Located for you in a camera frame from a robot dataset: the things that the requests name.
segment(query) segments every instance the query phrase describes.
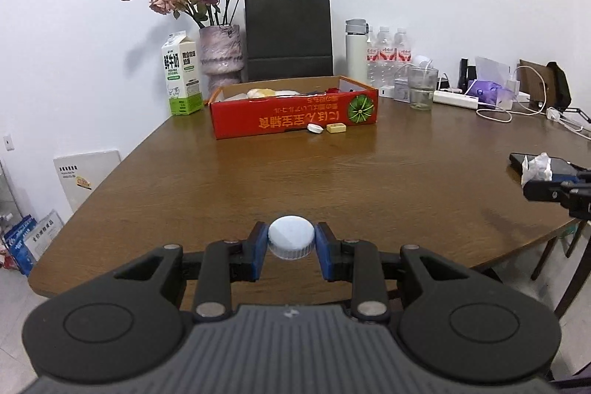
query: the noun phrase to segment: green lime illustration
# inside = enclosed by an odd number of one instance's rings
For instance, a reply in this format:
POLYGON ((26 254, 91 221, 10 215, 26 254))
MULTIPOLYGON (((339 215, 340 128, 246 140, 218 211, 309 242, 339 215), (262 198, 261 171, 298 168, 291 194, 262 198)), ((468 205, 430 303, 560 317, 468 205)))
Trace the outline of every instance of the green lime illustration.
POLYGON ((365 122, 373 113, 373 102, 365 94, 359 94, 349 103, 347 115, 355 123, 365 122))

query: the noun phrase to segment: red cardboard box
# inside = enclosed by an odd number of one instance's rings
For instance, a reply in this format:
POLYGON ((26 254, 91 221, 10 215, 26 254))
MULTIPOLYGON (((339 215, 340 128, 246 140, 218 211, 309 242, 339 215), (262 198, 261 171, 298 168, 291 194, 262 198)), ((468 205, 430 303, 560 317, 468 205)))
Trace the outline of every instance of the red cardboard box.
POLYGON ((343 76, 262 80, 220 87, 209 104, 216 138, 224 139, 305 129, 310 123, 372 124, 378 116, 378 90, 343 76), (307 94, 335 87, 341 92, 225 101, 255 88, 307 94))

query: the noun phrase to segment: green and white milk carton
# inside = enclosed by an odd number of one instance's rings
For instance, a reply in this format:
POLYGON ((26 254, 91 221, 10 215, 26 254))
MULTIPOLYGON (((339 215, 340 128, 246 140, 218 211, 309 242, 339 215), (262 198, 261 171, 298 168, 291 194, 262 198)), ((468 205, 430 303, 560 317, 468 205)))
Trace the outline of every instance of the green and white milk carton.
POLYGON ((184 30, 171 34, 162 46, 172 114, 191 114, 203 108, 196 51, 194 41, 187 37, 184 30))

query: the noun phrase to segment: smartphone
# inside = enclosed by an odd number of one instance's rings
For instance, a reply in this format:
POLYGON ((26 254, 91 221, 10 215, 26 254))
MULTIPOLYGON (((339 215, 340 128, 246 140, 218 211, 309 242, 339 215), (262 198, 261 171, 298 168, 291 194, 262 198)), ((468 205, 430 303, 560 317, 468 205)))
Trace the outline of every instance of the smartphone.
MULTIPOLYGON (((511 162, 511 167, 515 169, 519 175, 523 174, 522 164, 523 159, 527 156, 528 161, 535 158, 537 154, 519 154, 516 152, 512 152, 509 155, 509 160, 511 162)), ((562 176, 572 176, 577 177, 580 168, 574 166, 568 161, 565 161, 561 158, 550 158, 550 168, 552 169, 552 174, 562 175, 562 176)))

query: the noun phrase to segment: bottle label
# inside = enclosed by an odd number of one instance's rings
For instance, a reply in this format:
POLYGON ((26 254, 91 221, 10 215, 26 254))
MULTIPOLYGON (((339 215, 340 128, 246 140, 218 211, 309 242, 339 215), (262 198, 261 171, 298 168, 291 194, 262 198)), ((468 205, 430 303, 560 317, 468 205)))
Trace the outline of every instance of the bottle label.
POLYGON ((377 61, 379 57, 378 48, 368 48, 368 61, 377 61))
POLYGON ((395 61, 396 48, 383 47, 379 50, 379 58, 382 61, 395 61))
POLYGON ((411 51, 410 49, 400 49, 398 51, 398 60, 403 62, 410 62, 411 51))

